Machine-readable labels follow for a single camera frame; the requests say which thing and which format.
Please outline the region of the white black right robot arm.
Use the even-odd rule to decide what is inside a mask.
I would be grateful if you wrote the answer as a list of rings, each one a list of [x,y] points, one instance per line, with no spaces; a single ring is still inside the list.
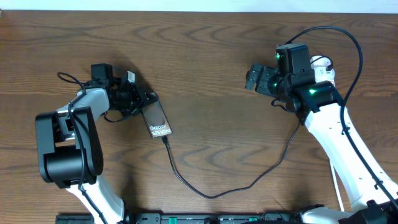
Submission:
[[[378,187],[370,172],[393,198],[397,184],[377,163],[355,129],[343,98],[335,87],[333,61],[310,56],[304,43],[276,48],[276,68],[255,63],[246,75],[246,89],[281,101],[299,123],[316,138],[340,177],[351,212],[323,205],[303,208],[291,215],[302,223],[397,223],[397,209]]]

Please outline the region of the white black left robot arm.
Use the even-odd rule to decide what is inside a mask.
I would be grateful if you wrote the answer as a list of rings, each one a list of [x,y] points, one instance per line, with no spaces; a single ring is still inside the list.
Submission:
[[[96,121],[109,110],[120,111],[124,119],[136,116],[158,97],[137,84],[132,72],[122,78],[104,72],[86,83],[63,72],[57,76],[80,89],[65,106],[35,118],[41,177],[76,196],[94,223],[134,223],[125,201],[114,193],[103,175]]]

